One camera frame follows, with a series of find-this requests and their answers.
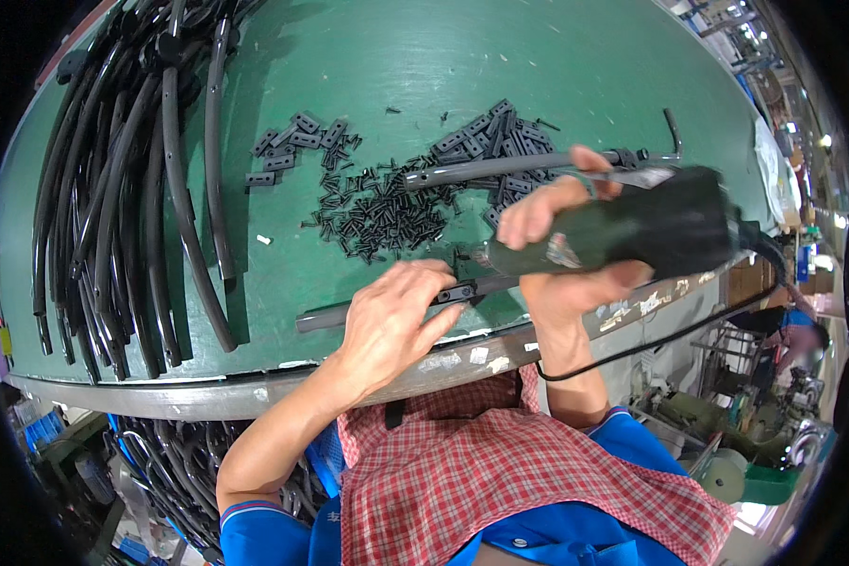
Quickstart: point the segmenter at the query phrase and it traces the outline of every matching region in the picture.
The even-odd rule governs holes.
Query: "green table surface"
[[[215,339],[183,262],[167,198],[167,260],[187,360],[163,378],[208,378],[321,359],[340,344],[342,330],[300,335],[295,316],[349,300],[392,264],[392,256],[373,266],[347,259],[317,230],[299,228],[323,190],[317,151],[301,153],[276,187],[244,194],[244,174],[260,170],[250,147],[267,128],[288,125],[298,110],[309,111],[322,127],[338,117],[349,121],[348,132],[365,140],[352,156],[357,166],[344,173],[359,174],[362,166],[427,152],[504,97],[521,118],[558,125],[562,131],[550,133],[559,148],[583,143],[670,150],[662,112],[669,107],[682,132],[683,163],[720,169],[747,217],[773,225],[752,150],[754,108],[702,43],[652,2],[268,0],[241,25],[241,46],[225,75],[224,198],[241,273],[228,292],[217,277],[207,227],[204,94],[187,112],[183,154],[206,265],[240,346],[226,354]],[[64,88],[54,81],[43,87],[0,173],[0,301],[12,338],[13,373],[83,381],[78,350],[74,365],[63,359],[52,315],[54,354],[41,354],[31,306],[34,196]],[[402,113],[385,114],[387,105]],[[441,122],[445,111],[448,118]],[[450,212],[439,243],[404,258],[449,259],[454,243],[487,238],[484,191],[468,191],[460,203],[463,213]],[[260,243],[258,234],[272,243]],[[460,273],[477,274],[466,266]],[[467,311],[451,335],[525,320],[518,290],[496,293]],[[132,380],[144,378],[135,340],[127,354]],[[102,371],[104,379],[113,379],[108,368]]]

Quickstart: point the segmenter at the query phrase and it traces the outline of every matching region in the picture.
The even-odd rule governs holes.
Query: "blue shirt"
[[[627,462],[685,475],[654,435],[622,407],[613,408],[589,437]],[[541,564],[683,564],[654,539],[579,502],[544,505],[498,521],[469,540],[447,566],[472,564],[482,543]],[[329,500],[310,528],[269,502],[233,505],[221,518],[220,544],[227,566],[339,566],[340,498]]]

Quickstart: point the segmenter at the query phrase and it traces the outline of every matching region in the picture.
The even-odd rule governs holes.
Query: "paper sticker residue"
[[[456,352],[444,354],[443,356],[429,356],[422,359],[421,363],[418,364],[418,369],[420,371],[431,371],[437,368],[452,369],[453,366],[462,360]]]
[[[500,373],[504,369],[509,368],[509,358],[506,356],[495,358],[487,367],[491,368],[491,373]]]
[[[469,354],[469,363],[481,365],[487,361],[487,348],[472,348],[472,353]]]

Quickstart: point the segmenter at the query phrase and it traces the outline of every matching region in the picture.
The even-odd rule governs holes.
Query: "power tool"
[[[474,258],[504,275],[589,272],[641,260],[657,279],[669,279],[721,266],[749,246],[741,236],[758,232],[741,220],[720,174],[708,167],[588,176],[624,183],[625,193],[559,213],[541,242],[516,251],[492,238]]]

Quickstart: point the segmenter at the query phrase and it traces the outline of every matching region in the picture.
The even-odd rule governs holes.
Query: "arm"
[[[464,309],[454,304],[422,324],[431,300],[455,283],[438,260],[398,262],[357,292],[343,345],[239,436],[217,474],[221,511],[246,501],[280,504],[296,460],[340,413],[396,379],[446,334]]]
[[[786,353],[783,354],[783,357],[780,358],[780,361],[777,363],[777,372],[774,373],[775,376],[780,376],[786,368],[790,367],[793,359],[800,356],[805,351],[805,348],[801,348],[799,345],[790,346],[789,350],[786,350]]]
[[[599,154],[576,146],[572,162],[587,171],[610,169]],[[597,183],[600,198],[614,198],[621,186]],[[510,249],[541,241],[554,216],[590,200],[588,190],[574,177],[562,176],[539,188],[503,211],[497,239]],[[532,274],[520,278],[522,296],[528,303],[541,348],[544,373],[561,375],[594,362],[582,314],[600,304],[625,299],[638,285],[647,283],[653,271],[641,262],[622,262],[586,275]],[[596,425],[610,408],[607,387],[599,369],[572,379],[547,382],[547,399],[554,418],[574,428]]]
[[[811,303],[808,302],[805,296],[799,292],[799,289],[794,285],[787,285],[786,290],[790,292],[790,297],[792,297],[792,301],[796,303],[796,308],[804,312],[809,319],[816,323],[817,312],[815,312],[815,308],[811,306]]]

